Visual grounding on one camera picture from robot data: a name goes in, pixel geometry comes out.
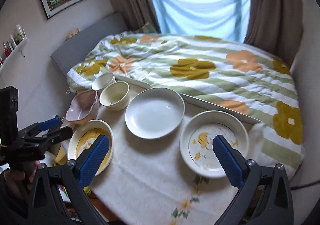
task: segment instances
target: pink bowl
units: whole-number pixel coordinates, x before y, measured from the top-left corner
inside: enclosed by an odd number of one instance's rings
[[[74,97],[66,113],[66,120],[82,125],[96,119],[99,110],[99,98],[96,90],[84,91]]]

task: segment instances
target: shallow white bowl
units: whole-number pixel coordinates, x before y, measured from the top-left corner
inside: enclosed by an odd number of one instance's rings
[[[226,176],[212,148],[212,140],[217,135],[223,135],[244,158],[248,154],[248,133],[237,118],[222,111],[199,113],[190,120],[180,135],[180,152],[190,169],[201,176]]]
[[[73,136],[70,139],[69,142],[69,148],[68,148],[68,159],[77,159],[76,157],[76,148],[80,141],[80,139],[84,136],[85,133],[87,133],[89,130],[94,128],[100,128],[105,131],[107,131],[110,134],[109,138],[109,157],[105,163],[102,162],[103,166],[101,170],[97,171],[96,175],[100,174],[107,166],[110,164],[110,161],[112,159],[113,154],[113,133],[110,128],[110,126],[102,121],[102,120],[90,120],[89,122],[83,124],[82,126],[79,126],[79,128],[73,133]]]
[[[107,86],[100,95],[100,104],[106,108],[119,111],[124,109],[130,102],[129,84],[118,81]]]
[[[98,95],[100,95],[105,87],[115,82],[115,75],[113,73],[106,73],[94,80],[94,82],[92,83],[92,89],[98,91]]]
[[[157,139],[178,127],[184,111],[184,101],[177,92],[168,88],[147,89],[129,104],[125,123],[134,135]]]

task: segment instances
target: screw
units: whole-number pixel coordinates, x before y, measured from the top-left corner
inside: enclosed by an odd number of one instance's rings
[[[70,159],[70,160],[67,161],[67,165],[68,165],[68,166],[72,166],[72,165],[75,164],[75,162],[76,162],[75,160]]]
[[[47,165],[45,163],[41,163],[38,165],[38,169],[43,169],[44,167],[46,167]]]
[[[284,170],[284,166],[282,164],[278,163],[276,166],[279,170]]]
[[[256,164],[256,162],[255,162],[254,160],[251,160],[251,159],[249,159],[249,160],[247,161],[247,163],[248,163],[250,166],[254,166],[254,165]]]

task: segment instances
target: white wall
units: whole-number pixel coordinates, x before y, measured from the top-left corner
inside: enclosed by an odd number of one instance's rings
[[[23,50],[26,57],[16,53],[2,69],[5,86],[19,90],[19,127],[47,120],[55,114],[64,116],[72,96],[66,95],[66,78],[50,55],[70,30],[84,29],[111,13],[109,0],[83,0],[47,20],[40,0],[5,2],[0,11],[0,42],[9,40],[16,24],[23,26],[28,38]]]
[[[305,159],[291,180],[301,185],[320,179],[320,8],[303,0],[304,33],[292,66],[303,122]],[[301,224],[320,197],[320,185],[293,191],[294,223]]]

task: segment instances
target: gray headboard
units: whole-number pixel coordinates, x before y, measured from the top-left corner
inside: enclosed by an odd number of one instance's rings
[[[51,54],[51,57],[62,73],[67,76],[69,70],[77,63],[84,61],[87,54],[102,38],[127,30],[120,13],[109,15],[67,40]]]

